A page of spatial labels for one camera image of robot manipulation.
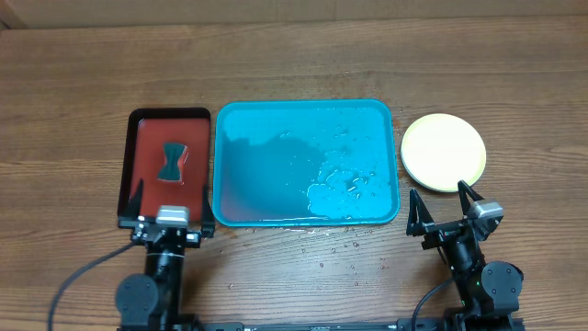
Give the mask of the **green plate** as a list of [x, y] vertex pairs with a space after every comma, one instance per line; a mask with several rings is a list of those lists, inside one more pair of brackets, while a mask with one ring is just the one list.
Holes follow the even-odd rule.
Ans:
[[478, 131], [446, 113], [421, 117], [401, 140], [401, 160], [413, 180], [438, 192], [456, 192], [458, 182], [472, 185], [486, 166], [486, 147]]

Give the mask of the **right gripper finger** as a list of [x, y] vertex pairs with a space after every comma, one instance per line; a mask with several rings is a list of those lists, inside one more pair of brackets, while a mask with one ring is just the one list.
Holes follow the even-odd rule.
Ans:
[[467, 219], [478, 219], [479, 215], [475, 212], [476, 208], [473, 206], [473, 203], [483, 200], [483, 197], [468, 185], [465, 180], [458, 182], [458, 195], [463, 217]]
[[406, 234], [411, 236], [425, 235], [429, 227], [435, 226], [435, 221], [415, 188], [410, 190], [409, 199]]

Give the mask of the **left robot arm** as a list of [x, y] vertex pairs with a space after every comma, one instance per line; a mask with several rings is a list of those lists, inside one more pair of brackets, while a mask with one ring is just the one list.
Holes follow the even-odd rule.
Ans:
[[145, 268], [118, 286], [115, 304], [121, 330], [202, 330], [194, 314], [180, 312], [185, 252], [200, 247], [215, 232], [208, 188], [198, 195], [201, 228], [189, 225], [189, 209], [162, 206], [154, 216], [141, 214], [143, 183], [119, 200], [118, 227], [130, 229], [130, 246], [146, 248]]

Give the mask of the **green and pink sponge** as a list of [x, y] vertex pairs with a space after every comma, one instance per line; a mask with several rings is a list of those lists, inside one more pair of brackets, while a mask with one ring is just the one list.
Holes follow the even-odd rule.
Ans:
[[164, 165], [157, 178], [167, 182], [181, 182], [187, 159], [187, 146], [182, 143], [164, 143]]

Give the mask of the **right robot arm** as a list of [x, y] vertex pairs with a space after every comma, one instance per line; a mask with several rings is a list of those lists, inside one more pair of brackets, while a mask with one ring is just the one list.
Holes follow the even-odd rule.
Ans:
[[[523, 330], [524, 322], [512, 313], [519, 309], [518, 297], [524, 273], [503, 261], [486, 262], [481, 242], [488, 239], [503, 219], [503, 207], [486, 200], [470, 185], [458, 182], [462, 218], [436, 223], [417, 190], [410, 191], [406, 234], [422, 237], [424, 250], [435, 249], [450, 277], [430, 290], [416, 305], [410, 320], [412, 330]], [[433, 322], [419, 319], [424, 304], [445, 287], [454, 284], [461, 305], [447, 308]]]

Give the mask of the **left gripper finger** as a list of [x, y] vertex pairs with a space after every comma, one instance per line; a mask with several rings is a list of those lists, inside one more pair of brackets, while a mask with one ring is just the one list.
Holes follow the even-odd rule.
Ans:
[[131, 196], [127, 195], [127, 199], [120, 199], [119, 201], [119, 219], [121, 221], [137, 221], [141, 215], [141, 201], [143, 193], [143, 180], [141, 179]]
[[205, 185], [202, 190], [201, 229], [214, 230], [215, 218], [209, 202], [209, 187]]

